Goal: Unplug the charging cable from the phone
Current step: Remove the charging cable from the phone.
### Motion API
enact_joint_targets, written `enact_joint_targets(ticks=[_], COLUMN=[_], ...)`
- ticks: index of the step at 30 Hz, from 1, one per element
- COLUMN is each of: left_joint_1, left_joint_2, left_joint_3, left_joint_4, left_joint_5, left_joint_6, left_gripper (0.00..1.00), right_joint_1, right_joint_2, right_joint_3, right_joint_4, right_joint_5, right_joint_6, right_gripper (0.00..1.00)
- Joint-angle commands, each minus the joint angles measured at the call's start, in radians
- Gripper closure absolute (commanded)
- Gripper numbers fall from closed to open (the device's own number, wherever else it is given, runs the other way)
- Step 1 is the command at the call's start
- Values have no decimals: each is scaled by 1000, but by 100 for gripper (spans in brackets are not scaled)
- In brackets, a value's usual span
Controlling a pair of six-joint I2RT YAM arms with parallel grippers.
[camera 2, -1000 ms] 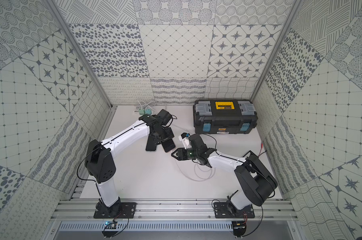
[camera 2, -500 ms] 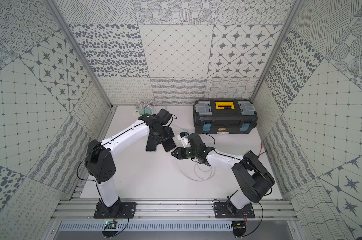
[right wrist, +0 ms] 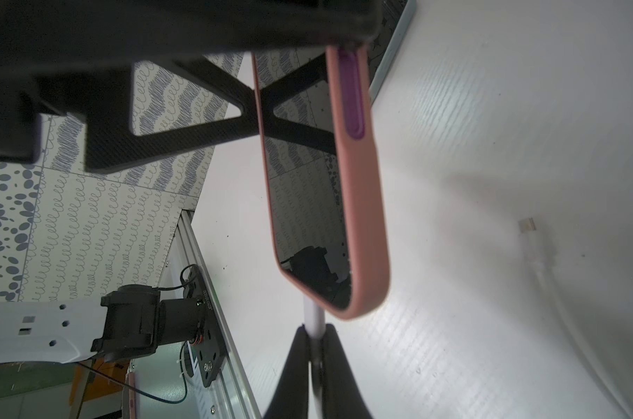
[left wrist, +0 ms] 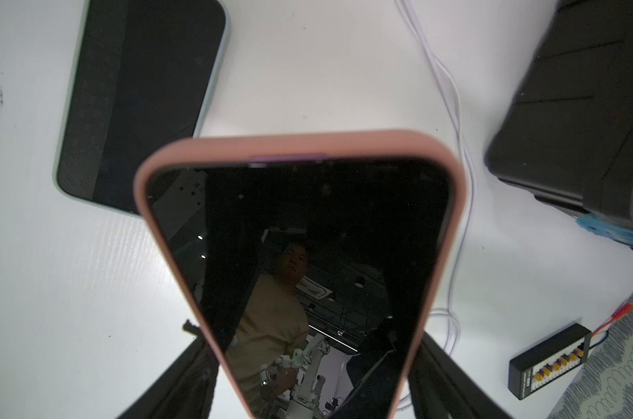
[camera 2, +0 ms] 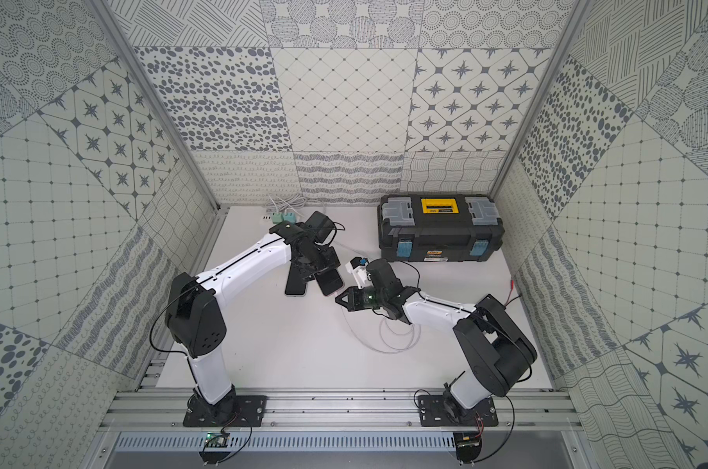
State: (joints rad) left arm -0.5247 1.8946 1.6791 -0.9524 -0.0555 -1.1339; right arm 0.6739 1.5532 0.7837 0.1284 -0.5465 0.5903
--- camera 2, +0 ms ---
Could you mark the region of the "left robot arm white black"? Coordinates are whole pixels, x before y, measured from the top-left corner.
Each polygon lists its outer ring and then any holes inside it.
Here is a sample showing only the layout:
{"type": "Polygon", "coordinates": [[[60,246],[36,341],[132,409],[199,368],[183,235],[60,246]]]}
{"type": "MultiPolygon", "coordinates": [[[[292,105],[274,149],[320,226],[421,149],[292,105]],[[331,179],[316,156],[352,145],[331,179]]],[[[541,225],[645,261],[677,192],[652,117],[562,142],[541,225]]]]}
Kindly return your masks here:
{"type": "Polygon", "coordinates": [[[233,415],[236,389],[226,370],[222,344],[227,334],[223,313],[235,296],[271,271],[287,265],[285,295],[303,296],[316,281],[329,296],[343,287],[340,260],[333,246],[336,222],[320,211],[304,222],[283,221],[243,253],[196,276],[174,278],[164,309],[164,324],[196,383],[193,398],[211,416],[233,415]]]}

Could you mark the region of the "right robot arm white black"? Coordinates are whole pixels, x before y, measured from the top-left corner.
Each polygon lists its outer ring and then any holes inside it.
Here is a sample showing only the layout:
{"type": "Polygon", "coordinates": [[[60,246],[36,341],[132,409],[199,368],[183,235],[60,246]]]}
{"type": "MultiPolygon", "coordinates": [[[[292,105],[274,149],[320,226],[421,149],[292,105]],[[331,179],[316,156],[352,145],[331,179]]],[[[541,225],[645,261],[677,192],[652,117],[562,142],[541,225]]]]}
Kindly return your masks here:
{"type": "Polygon", "coordinates": [[[438,299],[418,286],[404,285],[385,259],[354,257],[346,265],[356,285],[336,297],[347,312],[371,311],[407,326],[426,326],[452,336],[467,369],[445,386],[445,407],[467,412],[494,396],[504,397],[533,374],[538,352],[491,294],[478,303],[438,299]]]}

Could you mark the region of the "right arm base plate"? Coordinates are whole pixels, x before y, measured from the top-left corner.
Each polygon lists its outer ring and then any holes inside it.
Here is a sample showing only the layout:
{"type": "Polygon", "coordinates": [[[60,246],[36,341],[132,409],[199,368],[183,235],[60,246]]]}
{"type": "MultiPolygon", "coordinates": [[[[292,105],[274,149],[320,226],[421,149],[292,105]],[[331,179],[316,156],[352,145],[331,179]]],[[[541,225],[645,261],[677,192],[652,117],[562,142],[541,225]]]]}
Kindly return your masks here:
{"type": "Polygon", "coordinates": [[[466,410],[453,399],[443,395],[420,394],[414,398],[422,427],[497,427],[496,406],[492,398],[466,410]]]}

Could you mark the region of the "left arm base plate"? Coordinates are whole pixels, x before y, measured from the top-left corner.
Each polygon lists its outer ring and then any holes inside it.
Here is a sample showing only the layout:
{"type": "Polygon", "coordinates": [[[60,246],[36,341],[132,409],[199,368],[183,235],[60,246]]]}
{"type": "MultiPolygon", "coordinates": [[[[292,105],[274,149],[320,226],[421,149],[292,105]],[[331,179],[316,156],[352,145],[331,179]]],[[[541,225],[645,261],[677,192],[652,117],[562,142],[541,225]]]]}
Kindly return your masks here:
{"type": "Polygon", "coordinates": [[[197,391],[187,402],[184,427],[262,426],[268,398],[262,395],[227,395],[211,405],[197,391]]]}

